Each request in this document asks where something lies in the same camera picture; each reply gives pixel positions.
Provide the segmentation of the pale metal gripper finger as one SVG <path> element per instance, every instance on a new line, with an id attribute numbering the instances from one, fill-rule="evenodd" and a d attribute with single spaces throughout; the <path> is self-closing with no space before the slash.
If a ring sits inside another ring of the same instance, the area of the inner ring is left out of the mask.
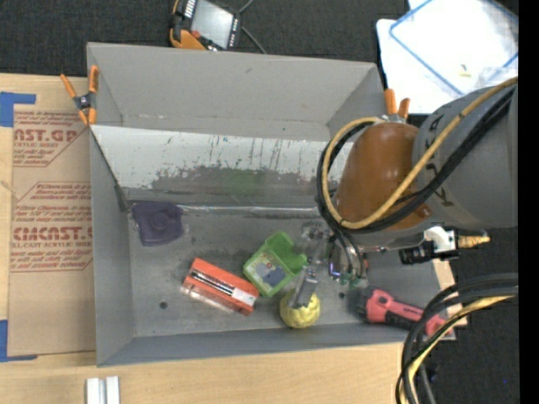
<path id="1" fill-rule="evenodd" d="M 314 267 L 304 267 L 298 276 L 293 295 L 295 309 L 308 307 L 318 284 L 318 273 Z"/>
<path id="2" fill-rule="evenodd" d="M 309 221 L 302 225 L 300 253 L 305 254 L 309 264 L 321 264 L 328 256 L 329 229 L 321 221 Z"/>

